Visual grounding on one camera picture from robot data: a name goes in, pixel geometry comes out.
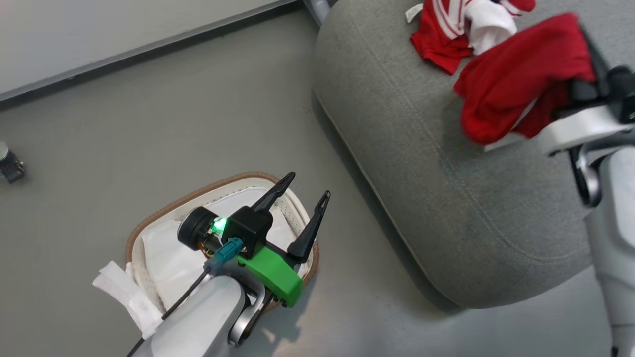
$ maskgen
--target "gray fabric upholstery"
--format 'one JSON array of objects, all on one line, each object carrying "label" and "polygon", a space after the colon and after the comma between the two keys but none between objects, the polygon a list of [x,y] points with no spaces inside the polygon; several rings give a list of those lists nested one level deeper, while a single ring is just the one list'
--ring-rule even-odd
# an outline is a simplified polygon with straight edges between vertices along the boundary
[{"label": "gray fabric upholstery", "polygon": [[[450,77],[423,63],[404,12],[420,0],[341,0],[315,51],[314,90],[434,286],[464,307],[512,304],[590,263],[565,155],[532,142],[484,153]],[[607,58],[633,64],[632,0],[540,2],[520,27],[576,9]]]}]

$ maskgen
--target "green bracket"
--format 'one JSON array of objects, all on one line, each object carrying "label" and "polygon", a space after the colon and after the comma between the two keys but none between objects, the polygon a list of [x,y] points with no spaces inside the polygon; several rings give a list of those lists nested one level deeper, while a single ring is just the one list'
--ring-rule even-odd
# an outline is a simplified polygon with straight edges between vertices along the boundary
[{"label": "green bracket", "polygon": [[293,307],[300,298],[302,280],[298,274],[280,257],[266,246],[247,260],[238,256],[238,262],[244,264],[251,272],[288,307]]}]

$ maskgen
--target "floor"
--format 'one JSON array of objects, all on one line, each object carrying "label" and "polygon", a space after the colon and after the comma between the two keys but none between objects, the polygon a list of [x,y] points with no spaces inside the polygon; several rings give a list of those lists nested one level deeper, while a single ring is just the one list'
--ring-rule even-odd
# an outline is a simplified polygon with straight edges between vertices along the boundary
[{"label": "floor", "polygon": [[0,354],[124,356],[140,336],[93,288],[133,228],[235,173],[298,173],[333,193],[320,270],[233,356],[602,356],[593,271],[480,311],[436,300],[311,95],[318,29],[294,11],[0,113],[29,177],[0,184]]}]

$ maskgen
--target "cable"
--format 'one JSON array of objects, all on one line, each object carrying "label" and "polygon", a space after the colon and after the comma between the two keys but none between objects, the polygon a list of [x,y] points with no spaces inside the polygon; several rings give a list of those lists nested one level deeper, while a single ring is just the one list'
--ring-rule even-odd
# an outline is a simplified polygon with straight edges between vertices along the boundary
[{"label": "cable", "polygon": [[[197,286],[199,286],[201,284],[201,282],[203,282],[203,279],[205,279],[205,277],[207,276],[207,274],[209,274],[211,268],[207,267],[203,270],[203,273],[201,274],[201,276],[198,277],[198,279],[194,282],[194,284],[192,284],[192,286],[189,287],[189,289],[187,289],[187,291],[185,291],[185,293],[178,298],[178,300],[174,303],[174,305],[172,305],[172,307],[167,310],[163,316],[161,317],[161,319],[163,321],[165,321],[166,318],[168,318],[173,312],[174,310],[176,310],[180,304],[183,303],[183,301],[185,301],[185,299],[187,299],[188,296],[190,296],[190,294],[194,291],[194,289],[196,289]],[[135,347],[133,347],[130,352],[126,355],[126,357],[132,357],[135,352],[137,351],[137,349],[139,349],[139,347],[141,347],[141,345],[145,342],[144,338],[142,337],[137,344],[135,344]]]}]

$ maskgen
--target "blue cable connector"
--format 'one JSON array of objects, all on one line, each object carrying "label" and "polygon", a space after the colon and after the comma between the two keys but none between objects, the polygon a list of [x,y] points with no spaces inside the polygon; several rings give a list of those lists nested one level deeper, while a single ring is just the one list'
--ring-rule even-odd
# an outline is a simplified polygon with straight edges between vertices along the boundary
[{"label": "blue cable connector", "polygon": [[228,240],[228,242],[221,246],[215,253],[212,258],[209,258],[205,265],[203,265],[203,269],[209,269],[209,274],[211,276],[216,276],[220,268],[222,268],[225,263],[235,258],[238,254],[240,254],[243,249],[243,241],[238,238],[232,238]]}]

